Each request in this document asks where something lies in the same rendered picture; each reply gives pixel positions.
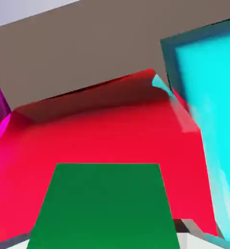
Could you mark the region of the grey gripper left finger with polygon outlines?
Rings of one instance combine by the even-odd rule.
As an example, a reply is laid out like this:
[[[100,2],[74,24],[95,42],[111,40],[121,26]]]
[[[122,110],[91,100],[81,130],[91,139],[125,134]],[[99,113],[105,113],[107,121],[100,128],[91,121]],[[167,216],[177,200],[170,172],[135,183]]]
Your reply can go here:
[[[31,231],[0,242],[0,249],[27,249]]]

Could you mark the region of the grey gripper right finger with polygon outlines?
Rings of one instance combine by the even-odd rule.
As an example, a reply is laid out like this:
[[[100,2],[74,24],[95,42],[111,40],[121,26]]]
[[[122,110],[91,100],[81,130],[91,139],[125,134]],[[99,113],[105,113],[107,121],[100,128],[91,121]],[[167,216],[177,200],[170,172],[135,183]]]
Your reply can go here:
[[[192,219],[174,219],[180,249],[230,249],[219,230],[219,236],[204,233]]]

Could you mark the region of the small green cube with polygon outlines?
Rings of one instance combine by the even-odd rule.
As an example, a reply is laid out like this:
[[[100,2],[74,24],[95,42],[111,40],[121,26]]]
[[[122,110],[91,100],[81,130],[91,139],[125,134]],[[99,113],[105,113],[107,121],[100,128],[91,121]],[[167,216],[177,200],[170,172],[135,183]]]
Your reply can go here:
[[[27,249],[180,249],[159,166],[58,164]]]

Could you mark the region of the large red box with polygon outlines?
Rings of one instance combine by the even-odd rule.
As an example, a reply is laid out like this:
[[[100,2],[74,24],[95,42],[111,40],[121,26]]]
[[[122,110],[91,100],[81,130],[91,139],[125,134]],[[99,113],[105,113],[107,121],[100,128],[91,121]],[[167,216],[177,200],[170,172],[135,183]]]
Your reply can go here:
[[[0,242],[34,226],[59,163],[156,163],[173,218],[217,235],[201,132],[149,69],[22,106],[0,122]],[[4,104],[0,90],[0,104]]]

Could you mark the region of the large cyan box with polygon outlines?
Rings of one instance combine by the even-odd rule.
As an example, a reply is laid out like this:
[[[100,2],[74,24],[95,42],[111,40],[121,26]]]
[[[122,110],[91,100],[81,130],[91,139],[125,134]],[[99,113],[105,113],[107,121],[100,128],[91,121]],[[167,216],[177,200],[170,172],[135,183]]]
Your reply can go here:
[[[230,241],[230,19],[160,44],[170,88],[201,130],[215,221]]]

